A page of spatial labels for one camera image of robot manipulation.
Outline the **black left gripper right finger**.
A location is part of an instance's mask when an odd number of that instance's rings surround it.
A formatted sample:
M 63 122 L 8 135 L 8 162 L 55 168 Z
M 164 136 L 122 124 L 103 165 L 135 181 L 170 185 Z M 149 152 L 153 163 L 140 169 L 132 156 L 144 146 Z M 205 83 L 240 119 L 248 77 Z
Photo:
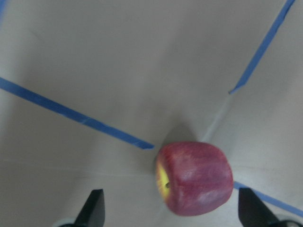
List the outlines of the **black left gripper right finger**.
M 244 227 L 284 226 L 250 188 L 239 189 L 238 217 Z

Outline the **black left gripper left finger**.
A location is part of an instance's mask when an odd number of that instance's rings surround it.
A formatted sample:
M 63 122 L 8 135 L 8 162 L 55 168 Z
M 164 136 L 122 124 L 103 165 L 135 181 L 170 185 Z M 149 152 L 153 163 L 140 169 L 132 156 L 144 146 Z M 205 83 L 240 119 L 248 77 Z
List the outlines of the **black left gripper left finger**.
M 73 225 L 75 227 L 103 227 L 104 223 L 104 191 L 103 189 L 92 190 Z

